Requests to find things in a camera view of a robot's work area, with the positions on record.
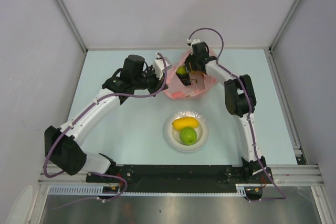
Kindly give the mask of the green fake pear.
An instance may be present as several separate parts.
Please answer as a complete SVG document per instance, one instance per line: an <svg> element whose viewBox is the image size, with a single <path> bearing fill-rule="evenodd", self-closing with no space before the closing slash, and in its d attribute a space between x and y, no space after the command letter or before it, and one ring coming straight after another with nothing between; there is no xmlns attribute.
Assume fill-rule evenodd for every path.
<svg viewBox="0 0 336 224"><path fill-rule="evenodd" d="M176 70L176 74L179 74L179 75L186 75L187 74L187 71L186 71L186 68L185 66L179 66Z"/></svg>

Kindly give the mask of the yellow fake mango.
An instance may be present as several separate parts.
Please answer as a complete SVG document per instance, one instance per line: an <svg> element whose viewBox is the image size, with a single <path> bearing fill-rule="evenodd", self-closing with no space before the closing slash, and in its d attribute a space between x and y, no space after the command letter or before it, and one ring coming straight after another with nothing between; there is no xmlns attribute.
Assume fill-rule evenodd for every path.
<svg viewBox="0 0 336 224"><path fill-rule="evenodd" d="M199 126L199 122L196 118L187 116L174 120L172 126L176 131L180 131L186 127L191 127L194 129Z"/></svg>

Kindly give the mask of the white paper plate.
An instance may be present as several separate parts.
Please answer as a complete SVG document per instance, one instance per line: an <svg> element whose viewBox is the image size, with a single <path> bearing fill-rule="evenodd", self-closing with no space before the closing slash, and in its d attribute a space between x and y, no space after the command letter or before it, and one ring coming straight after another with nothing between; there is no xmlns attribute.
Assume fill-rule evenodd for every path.
<svg viewBox="0 0 336 224"><path fill-rule="evenodd" d="M174 149L191 153L200 150L207 143L209 127L200 113L178 111L166 120L163 135Z"/></svg>

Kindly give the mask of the green fake apple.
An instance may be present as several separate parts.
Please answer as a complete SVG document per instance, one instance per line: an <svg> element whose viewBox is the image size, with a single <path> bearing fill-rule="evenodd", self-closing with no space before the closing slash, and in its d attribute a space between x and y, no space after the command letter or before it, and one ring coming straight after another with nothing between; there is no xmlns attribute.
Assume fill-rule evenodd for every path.
<svg viewBox="0 0 336 224"><path fill-rule="evenodd" d="M194 145L197 142L197 132L192 127L181 129L179 137L184 145Z"/></svg>

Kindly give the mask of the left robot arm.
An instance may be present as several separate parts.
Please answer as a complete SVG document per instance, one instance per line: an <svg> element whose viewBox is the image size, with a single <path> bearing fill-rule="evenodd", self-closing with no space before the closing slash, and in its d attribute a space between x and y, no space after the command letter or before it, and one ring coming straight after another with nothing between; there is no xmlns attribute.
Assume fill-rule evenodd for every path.
<svg viewBox="0 0 336 224"><path fill-rule="evenodd" d="M115 178L113 160L102 153L83 151L81 146L90 132L110 112L120 107L127 98L137 98L136 90L147 90L147 97L154 97L167 89L167 71L171 63L160 52L152 65L139 55L129 55L123 67L117 69L102 85L94 99L75 117L60 127L50 126L44 132L45 163L44 175L48 178L57 174L47 172L49 162L60 168L59 174L70 176L80 171L97 173L105 182Z"/></svg>

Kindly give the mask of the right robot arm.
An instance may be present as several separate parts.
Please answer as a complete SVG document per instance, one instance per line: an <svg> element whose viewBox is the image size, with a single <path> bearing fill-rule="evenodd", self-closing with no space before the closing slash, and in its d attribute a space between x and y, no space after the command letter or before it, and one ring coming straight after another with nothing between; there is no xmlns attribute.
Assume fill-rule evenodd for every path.
<svg viewBox="0 0 336 224"><path fill-rule="evenodd" d="M190 48L184 61L187 71L200 71L215 78L224 87L226 109L235 117L243 139L242 176L245 181L254 183L267 165L256 138L256 96L251 77L247 74L238 76L222 66L206 42L188 39L187 45Z"/></svg>

